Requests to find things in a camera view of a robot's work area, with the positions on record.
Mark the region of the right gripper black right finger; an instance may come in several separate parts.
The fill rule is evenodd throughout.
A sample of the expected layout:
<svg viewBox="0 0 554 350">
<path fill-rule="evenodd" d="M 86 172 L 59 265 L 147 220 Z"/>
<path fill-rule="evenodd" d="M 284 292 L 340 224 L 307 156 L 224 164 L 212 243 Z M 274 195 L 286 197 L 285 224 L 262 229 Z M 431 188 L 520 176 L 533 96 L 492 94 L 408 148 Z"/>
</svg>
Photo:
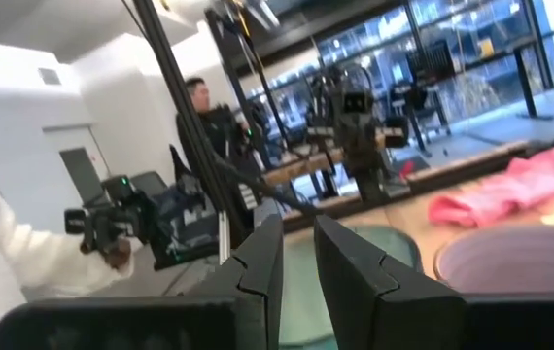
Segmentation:
<svg viewBox="0 0 554 350">
<path fill-rule="evenodd" d="M 554 294 L 461 294 L 327 216 L 314 243 L 339 350 L 554 350 Z"/>
</svg>

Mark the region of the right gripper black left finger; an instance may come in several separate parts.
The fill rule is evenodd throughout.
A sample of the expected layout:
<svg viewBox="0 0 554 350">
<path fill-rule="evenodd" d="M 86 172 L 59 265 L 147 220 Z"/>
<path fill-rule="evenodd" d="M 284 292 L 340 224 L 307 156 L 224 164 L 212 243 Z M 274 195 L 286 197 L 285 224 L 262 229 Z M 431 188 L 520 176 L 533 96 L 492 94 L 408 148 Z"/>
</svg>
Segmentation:
<svg viewBox="0 0 554 350">
<path fill-rule="evenodd" d="M 180 296 L 27 303 L 0 321 L 0 350 L 278 350 L 283 223 L 266 217 Z"/>
</svg>

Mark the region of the teal translucent cup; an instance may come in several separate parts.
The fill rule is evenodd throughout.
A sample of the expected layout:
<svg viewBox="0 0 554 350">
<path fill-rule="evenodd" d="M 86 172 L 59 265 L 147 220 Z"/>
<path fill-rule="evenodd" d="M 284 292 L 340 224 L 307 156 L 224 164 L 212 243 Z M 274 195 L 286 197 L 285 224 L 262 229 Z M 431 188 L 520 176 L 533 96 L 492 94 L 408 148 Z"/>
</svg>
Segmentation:
<svg viewBox="0 0 554 350">
<path fill-rule="evenodd" d="M 402 263 L 423 270 L 419 249 L 405 233 L 372 225 L 350 230 Z M 279 349 L 338 350 L 318 277 L 312 230 L 285 237 Z"/>
</svg>

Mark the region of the purple mug with white handle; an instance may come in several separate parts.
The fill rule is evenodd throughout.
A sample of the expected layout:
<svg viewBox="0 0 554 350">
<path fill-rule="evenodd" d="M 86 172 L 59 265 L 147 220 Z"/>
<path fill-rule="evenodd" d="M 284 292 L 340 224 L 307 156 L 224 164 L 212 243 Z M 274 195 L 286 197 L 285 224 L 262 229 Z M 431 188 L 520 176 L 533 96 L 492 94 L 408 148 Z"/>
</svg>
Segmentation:
<svg viewBox="0 0 554 350">
<path fill-rule="evenodd" d="M 462 293 L 554 293 L 554 226 L 464 234 L 437 251 L 434 273 Z"/>
</svg>

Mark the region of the wooden background table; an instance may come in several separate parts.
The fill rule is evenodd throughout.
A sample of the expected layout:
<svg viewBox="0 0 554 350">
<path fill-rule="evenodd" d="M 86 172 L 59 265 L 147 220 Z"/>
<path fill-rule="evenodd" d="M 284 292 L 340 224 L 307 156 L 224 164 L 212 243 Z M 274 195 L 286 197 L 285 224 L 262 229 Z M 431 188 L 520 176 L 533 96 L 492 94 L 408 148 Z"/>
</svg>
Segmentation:
<svg viewBox="0 0 554 350">
<path fill-rule="evenodd" d="M 401 148 L 407 139 L 408 134 L 404 133 L 400 128 L 377 128 L 375 145 L 368 147 L 364 151 L 347 153 L 343 148 L 333 147 L 329 149 L 328 155 L 325 152 L 318 152 L 308 158 L 294 160 L 279 168 L 270 170 L 263 175 L 263 180 L 268 185 L 279 185 L 299 176 L 329 169 L 331 163 L 346 163 L 351 160 L 359 161 L 362 159 L 363 165 L 371 165 L 371 162 L 364 155 L 376 154 L 378 150 L 386 148 Z"/>
</svg>

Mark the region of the dark blue bag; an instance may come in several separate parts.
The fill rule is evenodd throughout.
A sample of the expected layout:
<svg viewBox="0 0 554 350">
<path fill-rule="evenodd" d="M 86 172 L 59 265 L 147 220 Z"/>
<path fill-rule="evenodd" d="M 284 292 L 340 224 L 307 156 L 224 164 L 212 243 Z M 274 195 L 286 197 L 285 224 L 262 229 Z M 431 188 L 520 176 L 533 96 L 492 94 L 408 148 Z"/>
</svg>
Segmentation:
<svg viewBox="0 0 554 350">
<path fill-rule="evenodd" d="M 159 236 L 151 240 L 154 270 L 219 253 L 219 217 L 197 187 L 176 183 L 154 196 Z"/>
</svg>

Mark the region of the person's hand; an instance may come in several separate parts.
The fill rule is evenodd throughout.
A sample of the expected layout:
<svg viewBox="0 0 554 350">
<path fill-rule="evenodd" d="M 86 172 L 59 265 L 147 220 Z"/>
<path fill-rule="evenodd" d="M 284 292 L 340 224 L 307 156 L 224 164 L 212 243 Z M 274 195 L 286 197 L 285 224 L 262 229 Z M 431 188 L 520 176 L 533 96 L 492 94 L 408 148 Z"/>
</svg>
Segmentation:
<svg viewBox="0 0 554 350">
<path fill-rule="evenodd" d="M 119 239 L 113 248 L 107 251 L 103 257 L 108 266 L 121 270 L 128 266 L 132 255 L 130 242 L 127 239 Z"/>
</svg>

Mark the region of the pink cloth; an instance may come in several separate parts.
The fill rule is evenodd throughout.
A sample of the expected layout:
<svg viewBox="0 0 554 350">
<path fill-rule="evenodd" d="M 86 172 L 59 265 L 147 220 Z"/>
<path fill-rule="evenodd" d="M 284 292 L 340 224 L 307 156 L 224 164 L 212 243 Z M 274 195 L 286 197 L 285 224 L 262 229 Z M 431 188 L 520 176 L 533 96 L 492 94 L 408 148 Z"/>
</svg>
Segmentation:
<svg viewBox="0 0 554 350">
<path fill-rule="evenodd" d="M 554 148 L 514 158 L 506 170 L 472 190 L 435 197 L 428 208 L 434 224 L 481 228 L 554 196 Z"/>
</svg>

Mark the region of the black chair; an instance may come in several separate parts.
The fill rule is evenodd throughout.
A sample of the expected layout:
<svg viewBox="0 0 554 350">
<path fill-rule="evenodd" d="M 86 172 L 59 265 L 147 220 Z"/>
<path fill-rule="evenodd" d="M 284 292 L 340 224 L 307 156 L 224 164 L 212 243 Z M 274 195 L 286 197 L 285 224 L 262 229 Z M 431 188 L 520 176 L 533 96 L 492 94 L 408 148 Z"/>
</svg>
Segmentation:
<svg viewBox="0 0 554 350">
<path fill-rule="evenodd" d="M 155 196 L 168 189 L 168 185 L 155 171 L 147 171 L 130 178 L 130 183 L 135 189 L 149 195 Z"/>
</svg>

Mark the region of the black upright rig pole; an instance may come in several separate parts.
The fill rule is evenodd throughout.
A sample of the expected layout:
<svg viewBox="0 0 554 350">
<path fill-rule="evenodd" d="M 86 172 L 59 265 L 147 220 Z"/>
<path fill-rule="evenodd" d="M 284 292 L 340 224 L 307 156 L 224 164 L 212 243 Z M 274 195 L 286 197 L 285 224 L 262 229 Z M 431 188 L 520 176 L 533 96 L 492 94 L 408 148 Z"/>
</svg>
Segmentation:
<svg viewBox="0 0 554 350">
<path fill-rule="evenodd" d="M 167 88 L 180 113 L 183 130 L 188 136 L 190 151 L 196 160 L 201 179 L 204 181 L 209 194 L 212 195 L 215 207 L 219 211 L 225 211 L 229 219 L 229 223 L 225 227 L 229 228 L 230 247 L 235 249 L 244 241 L 245 231 L 236 213 L 226 176 L 224 173 L 221 173 L 221 159 L 214 152 L 198 120 L 198 115 L 191 105 L 185 80 L 169 46 L 156 12 L 154 1 L 132 1 L 143 25 L 146 37 L 153 48 Z"/>
</svg>

